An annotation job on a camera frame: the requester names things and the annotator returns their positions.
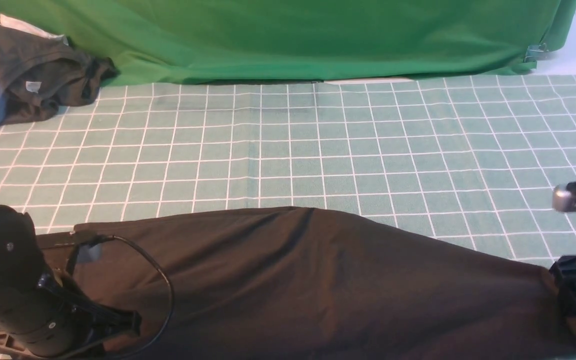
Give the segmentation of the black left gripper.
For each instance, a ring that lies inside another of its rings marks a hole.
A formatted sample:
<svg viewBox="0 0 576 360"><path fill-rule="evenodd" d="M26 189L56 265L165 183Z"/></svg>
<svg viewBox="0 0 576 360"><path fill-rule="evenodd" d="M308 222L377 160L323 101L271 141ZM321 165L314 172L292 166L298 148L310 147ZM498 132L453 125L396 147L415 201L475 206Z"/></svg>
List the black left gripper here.
<svg viewBox="0 0 576 360"><path fill-rule="evenodd" d="M48 326L55 337L69 341L67 351L103 351L105 342L118 337L141 336L142 317L137 311L123 310L92 300L68 274L44 273L38 290L57 303ZM24 359L26 348L0 329L0 354Z"/></svg>

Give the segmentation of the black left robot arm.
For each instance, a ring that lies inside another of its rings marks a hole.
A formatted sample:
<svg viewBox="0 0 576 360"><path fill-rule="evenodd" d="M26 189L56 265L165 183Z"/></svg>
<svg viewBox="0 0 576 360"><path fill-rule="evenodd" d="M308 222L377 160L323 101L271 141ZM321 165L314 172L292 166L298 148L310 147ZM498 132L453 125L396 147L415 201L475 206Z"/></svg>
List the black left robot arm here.
<svg viewBox="0 0 576 360"><path fill-rule="evenodd" d="M80 231L42 243L29 214L0 205L1 354L97 358L106 354L106 342L141 335L138 312L92 300L73 279L80 252L103 239Z"/></svg>

